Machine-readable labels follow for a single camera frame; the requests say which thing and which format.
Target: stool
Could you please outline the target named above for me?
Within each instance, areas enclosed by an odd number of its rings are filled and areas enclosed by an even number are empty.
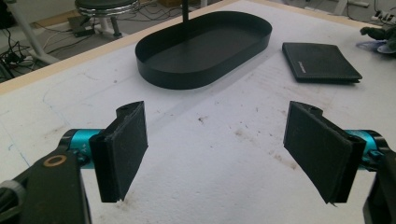
[[[99,18],[100,33],[114,33],[115,37],[121,37],[122,33],[117,25],[117,15],[139,7],[138,0],[76,0],[78,12],[87,17]],[[113,30],[107,26],[106,18],[111,19]]]

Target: black wallet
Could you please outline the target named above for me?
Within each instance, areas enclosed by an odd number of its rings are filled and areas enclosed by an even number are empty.
[[[283,43],[291,71],[300,82],[359,82],[361,74],[335,45]]]

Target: table surface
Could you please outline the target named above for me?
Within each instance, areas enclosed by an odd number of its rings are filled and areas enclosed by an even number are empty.
[[[260,1],[191,13],[250,13],[274,30],[268,48],[195,90],[155,87],[138,73],[136,41],[174,19],[0,85],[0,180],[56,148],[69,129],[102,129],[115,109],[145,101],[148,150],[124,202],[101,203],[82,175],[93,223],[363,223],[374,174],[358,171],[348,203],[325,204],[283,147],[290,101],[315,105],[343,129],[372,129],[396,145],[394,59],[357,48],[367,24]],[[302,84],[283,42],[337,45],[361,73],[354,85]]]

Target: black tray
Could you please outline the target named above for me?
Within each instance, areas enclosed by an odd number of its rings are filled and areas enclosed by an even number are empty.
[[[137,66],[159,87],[203,87],[263,51],[271,32],[268,21],[247,13],[209,13],[144,37],[135,48]]]

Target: black plastic part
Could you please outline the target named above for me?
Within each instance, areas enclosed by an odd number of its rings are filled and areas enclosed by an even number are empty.
[[[382,152],[384,159],[363,207],[366,224],[396,223],[396,153],[389,148]]]
[[[220,11],[165,28],[135,48],[141,76],[173,90],[203,87],[268,46],[271,24],[262,18]]]
[[[345,203],[366,142],[322,117],[312,105],[290,102],[284,145],[325,203]]]
[[[29,168],[20,224],[91,223],[77,157],[66,151],[75,132],[67,132],[57,149]]]
[[[117,109],[117,118],[90,139],[104,203],[124,200],[148,147],[144,103]]]

